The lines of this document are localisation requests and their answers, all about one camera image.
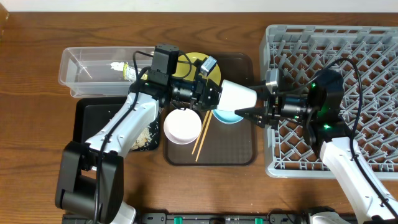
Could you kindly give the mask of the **yellow plate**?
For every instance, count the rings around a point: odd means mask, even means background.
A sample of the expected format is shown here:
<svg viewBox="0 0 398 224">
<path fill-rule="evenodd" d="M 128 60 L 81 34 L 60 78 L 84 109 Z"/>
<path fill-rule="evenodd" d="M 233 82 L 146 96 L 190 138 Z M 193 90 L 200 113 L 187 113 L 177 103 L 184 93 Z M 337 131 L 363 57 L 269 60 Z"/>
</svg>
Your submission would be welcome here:
<svg viewBox="0 0 398 224">
<path fill-rule="evenodd" d="M 191 63 L 194 63 L 197 59 L 203 60 L 206 57 L 208 57 L 207 54 L 203 54 L 203 53 L 199 53 L 199 52 L 189 52 L 189 53 L 186 53 L 186 55 L 189 57 Z M 178 60 L 182 61 L 182 63 L 179 62 L 177 64 L 176 72 L 173 74 L 173 76 L 174 77 L 183 77 L 188 73 L 190 66 L 189 66 L 188 60 L 185 58 L 185 56 L 183 56 L 183 55 L 179 56 Z M 185 80 L 193 81 L 193 78 L 195 76 L 195 71 L 196 71 L 196 67 L 193 66 L 189 76 L 185 77 Z M 204 77 L 203 75 L 200 75 L 200 76 L 205 79 L 213 80 L 217 85 L 219 85 L 221 83 L 221 70 L 218 65 L 216 65 L 216 67 L 211 71 L 211 73 L 207 77 Z"/>
</svg>

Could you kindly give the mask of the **white cup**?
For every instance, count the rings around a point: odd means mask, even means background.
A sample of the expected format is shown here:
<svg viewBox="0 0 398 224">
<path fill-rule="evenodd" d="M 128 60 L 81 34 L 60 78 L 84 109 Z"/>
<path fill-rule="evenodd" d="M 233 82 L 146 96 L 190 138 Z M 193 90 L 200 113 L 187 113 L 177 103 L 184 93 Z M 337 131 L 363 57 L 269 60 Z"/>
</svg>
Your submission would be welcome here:
<svg viewBox="0 0 398 224">
<path fill-rule="evenodd" d="M 246 86 L 229 80 L 223 80 L 221 95 L 216 109 L 221 111 L 235 111 L 252 108 L 257 103 L 257 93 Z"/>
</svg>

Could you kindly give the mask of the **white bowl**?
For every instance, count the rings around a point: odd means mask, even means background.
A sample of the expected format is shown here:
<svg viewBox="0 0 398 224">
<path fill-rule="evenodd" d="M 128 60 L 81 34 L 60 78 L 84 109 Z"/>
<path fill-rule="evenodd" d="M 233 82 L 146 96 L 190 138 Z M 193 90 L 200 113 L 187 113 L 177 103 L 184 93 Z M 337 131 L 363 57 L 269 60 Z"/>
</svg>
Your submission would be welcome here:
<svg viewBox="0 0 398 224">
<path fill-rule="evenodd" d="M 201 132 L 201 119 L 193 110 L 173 110 L 164 121 L 164 134 L 175 144 L 189 144 Z"/>
</svg>

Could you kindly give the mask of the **wooden chopstick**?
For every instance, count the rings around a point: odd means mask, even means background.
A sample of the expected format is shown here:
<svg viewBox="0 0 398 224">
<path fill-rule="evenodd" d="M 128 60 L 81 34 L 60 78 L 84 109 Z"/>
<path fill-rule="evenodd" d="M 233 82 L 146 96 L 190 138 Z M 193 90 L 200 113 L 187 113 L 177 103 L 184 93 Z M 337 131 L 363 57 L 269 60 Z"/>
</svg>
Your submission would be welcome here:
<svg viewBox="0 0 398 224">
<path fill-rule="evenodd" d="M 200 134 L 199 134 L 199 136 L 197 137 L 197 140 L 195 141 L 195 144 L 194 144 L 194 147 L 193 147 L 193 150 L 192 150 L 192 155 L 194 154 L 195 149 L 196 149 L 196 147 L 197 147 L 197 144 L 198 144 L 198 142 L 199 142 L 199 140 L 200 140 L 200 136 L 201 136 L 202 133 L 203 133 L 203 130 L 204 130 L 204 128 L 205 128 L 205 124 L 206 124 L 206 122 L 207 122 L 207 120 L 208 120 L 208 118 L 209 118 L 209 116 L 210 116 L 209 114 L 210 114 L 210 111 L 207 111 L 207 112 L 206 112 L 206 115 L 205 115 L 205 118 L 204 118 L 204 120 L 203 120 L 203 122 L 202 122 L 202 125 L 201 125 Z"/>
<path fill-rule="evenodd" d="M 206 124 L 205 124 L 205 128 L 204 128 L 204 130 L 203 130 L 203 133 L 202 133 L 202 135 L 200 136 L 200 145 L 199 145 L 199 148 L 198 148 L 198 152 L 197 152 L 197 156 L 196 156 L 196 159 L 195 159 L 195 162 L 198 162 L 198 159 L 199 159 L 199 156 L 200 156 L 200 154 L 201 154 L 201 150 L 202 150 L 202 148 L 203 148 L 203 145 L 204 145 L 204 142 L 205 142 L 205 139 L 206 139 L 206 135 L 207 135 L 207 132 L 208 132 L 208 130 L 209 130 L 209 127 L 210 127 L 210 123 L 211 123 L 211 119 L 212 119 L 212 117 L 213 117 L 213 112 L 212 111 L 210 111 L 210 114 L 209 114 L 210 116 L 209 116 L 209 118 L 208 118 L 208 120 L 207 120 L 207 122 L 206 122 Z"/>
</svg>

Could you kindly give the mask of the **rice and food scraps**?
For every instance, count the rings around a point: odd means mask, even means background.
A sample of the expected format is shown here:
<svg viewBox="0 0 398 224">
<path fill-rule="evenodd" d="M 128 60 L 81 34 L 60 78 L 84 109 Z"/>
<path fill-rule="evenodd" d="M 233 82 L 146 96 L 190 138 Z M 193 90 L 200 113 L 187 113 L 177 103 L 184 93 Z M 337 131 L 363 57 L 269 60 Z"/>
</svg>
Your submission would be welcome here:
<svg viewBox="0 0 398 224">
<path fill-rule="evenodd" d="M 160 144 L 159 121 L 150 123 L 134 142 L 130 151 L 153 151 Z"/>
</svg>

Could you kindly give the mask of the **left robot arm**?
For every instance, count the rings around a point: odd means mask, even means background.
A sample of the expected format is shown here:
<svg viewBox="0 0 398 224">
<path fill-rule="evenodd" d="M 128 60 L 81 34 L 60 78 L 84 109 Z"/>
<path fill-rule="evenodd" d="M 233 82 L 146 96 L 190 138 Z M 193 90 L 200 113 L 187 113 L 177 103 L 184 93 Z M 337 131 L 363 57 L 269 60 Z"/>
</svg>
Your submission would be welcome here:
<svg viewBox="0 0 398 224">
<path fill-rule="evenodd" d="M 221 87 L 213 80 L 193 81 L 144 67 L 121 109 L 84 143 L 69 142 L 62 154 L 56 207 L 94 223 L 134 223 L 137 211 L 124 202 L 124 159 L 141 132 L 172 100 L 197 110 L 216 108 Z"/>
</svg>

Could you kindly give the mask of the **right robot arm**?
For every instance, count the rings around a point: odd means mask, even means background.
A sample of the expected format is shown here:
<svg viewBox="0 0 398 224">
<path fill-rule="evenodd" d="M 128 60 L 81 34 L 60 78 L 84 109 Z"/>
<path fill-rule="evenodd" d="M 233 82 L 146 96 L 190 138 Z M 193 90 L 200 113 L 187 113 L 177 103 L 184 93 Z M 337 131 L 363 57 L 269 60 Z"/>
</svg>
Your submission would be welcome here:
<svg viewBox="0 0 398 224">
<path fill-rule="evenodd" d="M 340 116 L 343 77 L 331 69 L 316 73 L 307 96 L 279 86 L 264 86 L 266 105 L 235 113 L 260 127 L 276 126 L 282 118 L 300 122 L 305 143 L 329 168 L 349 200 L 359 223 L 397 223 L 397 200 L 376 177 Z"/>
</svg>

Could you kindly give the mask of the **green snack wrapper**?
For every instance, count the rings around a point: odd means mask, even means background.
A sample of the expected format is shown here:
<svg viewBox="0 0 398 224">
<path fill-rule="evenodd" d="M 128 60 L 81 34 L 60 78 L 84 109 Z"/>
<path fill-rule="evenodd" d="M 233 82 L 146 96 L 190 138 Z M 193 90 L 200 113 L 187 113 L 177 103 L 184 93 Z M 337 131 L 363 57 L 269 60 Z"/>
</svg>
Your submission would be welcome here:
<svg viewBox="0 0 398 224">
<path fill-rule="evenodd" d="M 111 68 L 115 71 L 122 72 L 123 79 L 132 83 L 137 80 L 138 74 L 142 70 L 141 68 L 135 70 L 135 68 L 130 66 L 127 62 L 112 62 Z"/>
</svg>

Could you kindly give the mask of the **light blue bowl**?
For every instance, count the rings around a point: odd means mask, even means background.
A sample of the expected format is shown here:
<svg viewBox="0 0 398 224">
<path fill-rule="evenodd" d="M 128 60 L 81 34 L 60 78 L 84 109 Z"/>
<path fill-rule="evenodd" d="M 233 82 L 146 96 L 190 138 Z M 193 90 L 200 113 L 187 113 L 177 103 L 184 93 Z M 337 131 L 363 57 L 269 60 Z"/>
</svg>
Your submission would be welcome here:
<svg viewBox="0 0 398 224">
<path fill-rule="evenodd" d="M 234 112 L 213 110 L 213 116 L 224 124 L 235 124 L 243 120 L 243 117 L 236 115 Z"/>
</svg>

